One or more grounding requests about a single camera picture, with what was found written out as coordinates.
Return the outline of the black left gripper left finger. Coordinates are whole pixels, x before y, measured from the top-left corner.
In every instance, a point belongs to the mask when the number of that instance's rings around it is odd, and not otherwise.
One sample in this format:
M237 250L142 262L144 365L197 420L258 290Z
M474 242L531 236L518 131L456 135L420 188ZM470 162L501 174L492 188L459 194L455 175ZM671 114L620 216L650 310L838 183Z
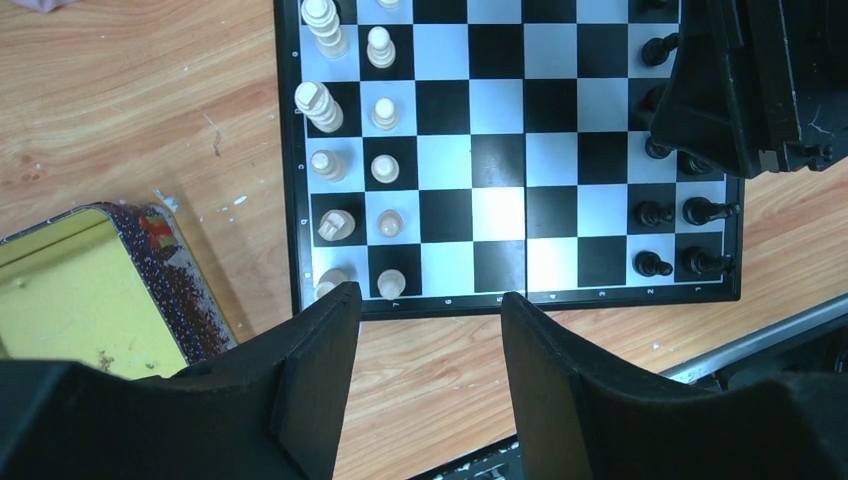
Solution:
M344 282L295 317L164 378L1 364L5 479L329 479L361 321Z

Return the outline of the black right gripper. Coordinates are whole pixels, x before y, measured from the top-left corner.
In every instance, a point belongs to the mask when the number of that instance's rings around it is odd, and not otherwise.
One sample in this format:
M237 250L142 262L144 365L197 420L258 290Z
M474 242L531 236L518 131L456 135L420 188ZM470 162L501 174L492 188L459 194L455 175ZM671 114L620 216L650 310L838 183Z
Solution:
M738 178L843 160L846 2L682 1L650 134Z

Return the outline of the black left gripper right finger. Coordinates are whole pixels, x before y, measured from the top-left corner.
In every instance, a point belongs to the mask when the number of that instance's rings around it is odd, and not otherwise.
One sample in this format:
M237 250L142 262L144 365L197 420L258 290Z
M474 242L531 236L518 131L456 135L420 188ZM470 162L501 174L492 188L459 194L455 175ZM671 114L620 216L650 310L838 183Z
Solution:
M642 369L505 294L503 349L528 479L843 479L847 378L730 392Z

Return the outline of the black and white chessboard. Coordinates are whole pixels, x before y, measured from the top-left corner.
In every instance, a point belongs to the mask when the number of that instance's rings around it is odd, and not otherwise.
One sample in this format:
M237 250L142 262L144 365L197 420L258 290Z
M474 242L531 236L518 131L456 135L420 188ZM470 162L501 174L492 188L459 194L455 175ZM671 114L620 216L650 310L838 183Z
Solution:
M553 310L734 301L741 294L742 218L703 226L684 220L693 197L742 203L744 183L714 169L678 171L678 152L656 160L644 143L653 113L639 103L665 84L672 62L646 66L651 38L678 30L677 1L339 1L349 49L323 56L301 2L274 5L292 304L311 305L329 269L357 282L367 320L496 313L515 291ZM396 60L367 59L371 28L386 28ZM304 81L326 85L344 121L318 130L296 106ZM399 122L371 120L389 97ZM347 162L338 183L318 176L312 154ZM372 160L395 157L383 184ZM639 225L645 201L672 206L674 221ZM347 238L317 233L331 209L356 220ZM403 231L378 233L397 211ZM729 274L694 275L683 252L731 255ZM634 270L640 251L673 266L670 276ZM406 288L380 296L378 276L397 269Z

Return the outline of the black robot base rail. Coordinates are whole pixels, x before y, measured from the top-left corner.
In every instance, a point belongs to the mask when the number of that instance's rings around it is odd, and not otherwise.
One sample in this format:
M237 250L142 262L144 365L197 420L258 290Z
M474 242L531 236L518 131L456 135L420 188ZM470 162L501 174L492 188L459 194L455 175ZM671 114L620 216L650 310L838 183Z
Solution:
M791 373L847 378L847 300L838 297L700 355L661 375L730 392ZM425 472L428 479L528 479L517 431L511 437Z

